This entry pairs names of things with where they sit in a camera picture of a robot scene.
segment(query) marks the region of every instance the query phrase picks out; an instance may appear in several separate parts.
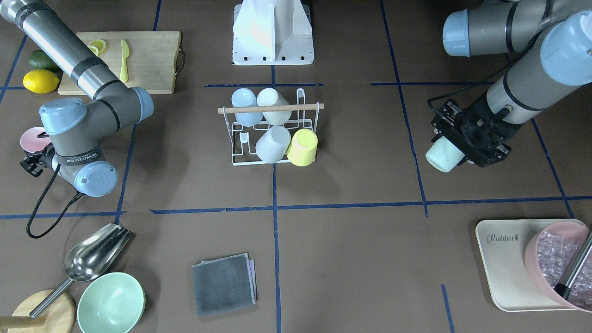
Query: black cable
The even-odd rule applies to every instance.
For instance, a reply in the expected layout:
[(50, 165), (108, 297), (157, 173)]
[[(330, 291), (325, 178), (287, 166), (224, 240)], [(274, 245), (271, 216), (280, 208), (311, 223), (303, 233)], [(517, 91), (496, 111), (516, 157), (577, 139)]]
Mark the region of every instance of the black cable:
[[(545, 5), (545, 11), (544, 11), (544, 13), (543, 13), (543, 17), (542, 17), (541, 21), (542, 21), (542, 20), (544, 20), (544, 19), (546, 19), (547, 17), (549, 17), (549, 14), (551, 13), (551, 8), (552, 8), (552, 7), (553, 7), (553, 0), (547, 0), (547, 2), (546, 2), (546, 5)], [(453, 92), (450, 92), (450, 93), (448, 93), (448, 94), (446, 94), (446, 95), (442, 95), (442, 96), (437, 96), (437, 97), (430, 98), (430, 99), (427, 101), (427, 106), (428, 106), (428, 107), (430, 108), (430, 110), (432, 110), (434, 113), (436, 113), (436, 114), (440, 114), (440, 111), (439, 111), (437, 108), (435, 108), (435, 107), (434, 107), (434, 105), (432, 104), (432, 102), (434, 102), (434, 101), (437, 101), (437, 100), (441, 100), (441, 99), (443, 99), (443, 98), (447, 98), (447, 97), (450, 97), (450, 96), (453, 96), (453, 95), (456, 95), (456, 94), (458, 94), (459, 92), (463, 92), (463, 91), (465, 91), (465, 90), (468, 90), (468, 89), (471, 89), (471, 88), (473, 88), (473, 87), (476, 87), (476, 86), (478, 86), (478, 85), (482, 84), (483, 82), (489, 81), (489, 80), (491, 80), (491, 79), (495, 78), (496, 76), (498, 76), (499, 74), (501, 74), (501, 73), (505, 72), (505, 71), (506, 71), (506, 70), (508, 70), (510, 67), (514, 66), (514, 65), (515, 65), (515, 64), (518, 62), (518, 60), (522, 59), (522, 57), (524, 57), (524, 56), (526, 55), (526, 53), (528, 53), (528, 51), (530, 51), (530, 50), (532, 49), (532, 47), (535, 45), (536, 39), (539, 37), (539, 35), (540, 35), (540, 32), (538, 32), (537, 34), (535, 34), (535, 35), (534, 35), (534, 36), (533, 36), (533, 37), (532, 37), (532, 38), (531, 38), (531, 39), (528, 41), (528, 44), (526, 45), (525, 49), (524, 49), (524, 50), (522, 50), (522, 52), (520, 52), (520, 54), (519, 54), (519, 55), (518, 55), (516, 58), (514, 58), (514, 59), (513, 59), (513, 60), (512, 60), (510, 63), (508, 63), (506, 66), (504, 66), (504, 68), (502, 68), (502, 69), (500, 69), (499, 71), (497, 71), (496, 73), (494, 73), (494, 74), (491, 74), (491, 75), (489, 75), (488, 77), (486, 77), (486, 78), (484, 78), (484, 79), (482, 79), (482, 80), (479, 80), (478, 82), (475, 82), (475, 83), (473, 83), (473, 84), (470, 84), (470, 85), (468, 85), (468, 86), (466, 86), (466, 87), (460, 88), (460, 89), (458, 89), (458, 90), (455, 90), (455, 91), (453, 91)]]
[(64, 210), (62, 210), (62, 213), (60, 214), (60, 216), (57, 218), (57, 220), (54, 222), (54, 224), (48, 228), (48, 230), (45, 230), (44, 233), (42, 233), (41, 235), (33, 235), (31, 233), (31, 224), (33, 222), (33, 219), (35, 219), (35, 215), (37, 215), (37, 210), (39, 209), (39, 206), (41, 206), (41, 202), (43, 201), (43, 198), (45, 198), (45, 195), (47, 194), (47, 192), (49, 191), (49, 188), (52, 186), (53, 181), (56, 180), (57, 174), (60, 171), (60, 165), (58, 164), (56, 167), (55, 172), (52, 175), (52, 178), (49, 179), (49, 183), (47, 183), (47, 186), (45, 187), (45, 190), (43, 190), (43, 193), (41, 194), (41, 197), (39, 197), (39, 200), (37, 200), (37, 204), (35, 205), (35, 208), (33, 209), (33, 212), (31, 213), (31, 217), (29, 218), (29, 221), (27, 222), (27, 235), (31, 238), (34, 239), (39, 239), (45, 235), (47, 235), (50, 231), (52, 231), (53, 228), (55, 228), (55, 226), (60, 222), (60, 220), (62, 219), (62, 217), (64, 216), (64, 214), (66, 214), (66, 211), (68, 210), (68, 208), (70, 208), (70, 206), (75, 203), (76, 201), (78, 201), (78, 199), (80, 199), (84, 193), (78, 192), (76, 191), (76, 195), (70, 200), (70, 202), (68, 202), (68, 204), (66, 205), (66, 207), (64, 208)]

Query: gray towel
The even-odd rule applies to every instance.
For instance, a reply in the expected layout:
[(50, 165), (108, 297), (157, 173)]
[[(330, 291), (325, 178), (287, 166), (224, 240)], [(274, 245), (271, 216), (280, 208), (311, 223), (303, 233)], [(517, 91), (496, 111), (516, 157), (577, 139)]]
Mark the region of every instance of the gray towel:
[(198, 316), (254, 305), (249, 255), (243, 253), (193, 265), (193, 288)]

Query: wooden dowel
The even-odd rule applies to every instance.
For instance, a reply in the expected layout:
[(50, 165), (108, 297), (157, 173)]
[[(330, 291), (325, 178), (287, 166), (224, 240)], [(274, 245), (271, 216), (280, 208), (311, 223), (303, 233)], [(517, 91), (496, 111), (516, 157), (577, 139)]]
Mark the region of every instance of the wooden dowel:
[[(316, 110), (317, 104), (273, 105), (270, 107), (227, 107), (226, 113)], [(318, 104), (319, 110), (325, 109), (324, 103)], [(218, 114), (224, 114), (224, 108), (218, 108)]]
[(0, 328), (29, 328), (45, 324), (45, 316), (39, 318), (31, 317), (0, 317)]

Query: avocado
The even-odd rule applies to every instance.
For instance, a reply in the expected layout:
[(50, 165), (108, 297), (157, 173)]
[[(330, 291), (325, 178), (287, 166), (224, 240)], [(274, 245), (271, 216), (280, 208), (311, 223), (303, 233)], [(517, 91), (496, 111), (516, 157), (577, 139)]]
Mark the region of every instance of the avocado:
[(61, 69), (42, 50), (35, 50), (29, 56), (29, 65), (36, 69), (47, 69), (51, 72), (58, 72)]

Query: yellow cup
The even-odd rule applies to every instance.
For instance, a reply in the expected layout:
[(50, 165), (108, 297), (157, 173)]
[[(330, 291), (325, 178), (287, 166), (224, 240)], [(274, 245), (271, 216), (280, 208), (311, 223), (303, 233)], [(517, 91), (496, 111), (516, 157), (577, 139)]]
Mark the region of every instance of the yellow cup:
[(289, 161), (299, 167), (306, 167), (314, 161), (317, 153), (318, 138), (309, 129), (298, 130), (286, 151)]

